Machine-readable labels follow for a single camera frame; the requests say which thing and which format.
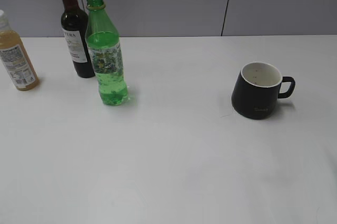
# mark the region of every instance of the wine bottle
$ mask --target wine bottle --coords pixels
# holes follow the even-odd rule
[[[80,9],[77,0],[62,1],[64,13],[61,25],[77,75],[83,78],[93,77],[95,72],[85,42],[88,15]]]

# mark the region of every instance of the orange juice bottle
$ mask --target orange juice bottle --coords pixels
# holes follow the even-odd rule
[[[10,28],[8,18],[2,10],[0,10],[0,60],[19,91],[27,91],[38,85],[39,80],[21,38]]]

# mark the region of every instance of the green plastic bottle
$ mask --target green plastic bottle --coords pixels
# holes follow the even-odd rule
[[[103,103],[119,105],[127,99],[120,35],[104,8],[103,0],[87,0],[89,22],[85,39]]]

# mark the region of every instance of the black mug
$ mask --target black mug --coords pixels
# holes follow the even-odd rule
[[[290,87],[286,92],[279,93],[284,82],[290,82]],[[232,94],[232,104],[245,117],[264,119],[273,112],[277,99],[288,98],[294,88],[294,78],[282,77],[271,64],[252,62],[241,69]]]

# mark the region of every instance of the wine bottle label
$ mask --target wine bottle label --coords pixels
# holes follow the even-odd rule
[[[88,47],[88,50],[96,73],[109,74],[117,72],[118,74],[123,74],[122,50],[119,42],[109,48],[94,49]]]
[[[67,31],[63,29],[64,37],[67,42],[70,55],[74,62],[85,63],[88,62],[85,56],[83,43],[79,31]]]
[[[35,76],[19,44],[0,49],[0,58],[13,83],[20,89],[35,82]]]

